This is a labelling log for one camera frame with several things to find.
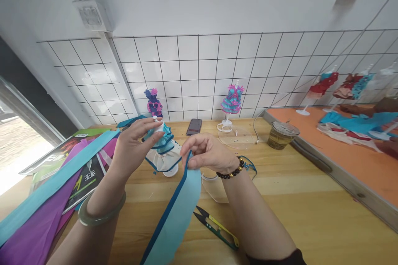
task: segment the wire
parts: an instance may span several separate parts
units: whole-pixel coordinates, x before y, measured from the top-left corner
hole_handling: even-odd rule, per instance
[[[376,13],[376,15],[373,17],[373,19],[369,22],[369,24],[361,31],[361,33],[360,33],[353,41],[351,41],[351,42],[349,43],[349,45],[347,45],[347,46],[341,51],[341,53],[340,53],[329,65],[327,65],[326,67],[323,66],[323,67],[321,68],[321,70],[318,72],[318,74],[315,76],[315,78],[309,79],[309,80],[306,81],[304,84],[302,84],[302,85],[300,85],[300,86],[294,88],[291,92],[289,92],[288,94],[286,94],[286,95],[285,95],[284,97],[282,97],[280,100],[278,100],[278,101],[275,102],[275,103],[272,103],[268,108],[266,108],[265,110],[262,110],[260,113],[257,114],[257,116],[256,116],[256,118],[254,119],[254,122],[253,122],[253,129],[254,129],[254,132],[256,133],[256,136],[257,136],[256,144],[260,141],[260,138],[258,137],[258,134],[257,134],[257,131],[256,131],[256,128],[255,128],[255,125],[254,125],[254,124],[255,124],[255,122],[256,122],[256,119],[260,116],[260,114],[261,114],[262,112],[264,112],[264,111],[267,111],[269,108],[275,106],[277,103],[279,103],[280,101],[282,101],[286,96],[292,94],[292,93],[293,93],[294,91],[296,91],[298,88],[301,88],[302,86],[308,84],[308,83],[311,82],[312,80],[315,80],[315,79],[321,74],[321,72],[323,72],[325,69],[327,69],[329,66],[331,66],[331,65],[332,65],[332,64],[345,52],[345,50],[347,50],[356,40],[357,40],[357,42],[359,41],[359,39],[360,39],[360,38],[362,37],[362,35],[365,33],[366,29],[368,29],[369,26],[372,25],[372,23],[374,22],[374,20],[379,16],[379,14],[381,13],[381,11],[383,10],[383,8],[387,5],[387,3],[388,3],[389,1],[390,1],[390,0],[386,0],[386,1],[384,2],[384,4],[382,5],[382,7],[381,7],[381,8],[379,9],[379,11]]]

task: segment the plastic cup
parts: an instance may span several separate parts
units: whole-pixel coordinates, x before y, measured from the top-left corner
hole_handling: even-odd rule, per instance
[[[272,123],[267,144],[271,148],[282,150],[299,134],[299,129],[292,124],[274,121]]]

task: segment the person's right hand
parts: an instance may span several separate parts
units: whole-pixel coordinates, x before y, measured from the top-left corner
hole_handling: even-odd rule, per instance
[[[194,156],[188,161],[189,169],[206,166],[215,172],[229,174],[239,167],[239,159],[209,133],[196,134],[185,141],[180,152],[183,165],[190,150]]]

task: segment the sleeve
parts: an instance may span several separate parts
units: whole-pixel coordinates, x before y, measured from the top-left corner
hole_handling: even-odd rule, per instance
[[[296,249],[289,257],[283,260],[258,260],[247,256],[250,265],[306,265],[301,250]]]

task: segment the beaded bracelet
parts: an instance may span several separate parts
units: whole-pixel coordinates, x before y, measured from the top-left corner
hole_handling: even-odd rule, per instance
[[[237,157],[237,158],[239,159],[239,167],[235,171],[233,171],[232,173],[226,174],[226,175],[225,174],[221,174],[219,172],[216,172],[217,176],[222,178],[222,179],[230,179],[231,177],[236,176],[237,174],[239,174],[239,172],[243,170],[244,161],[243,161],[243,159],[240,159],[239,157]]]

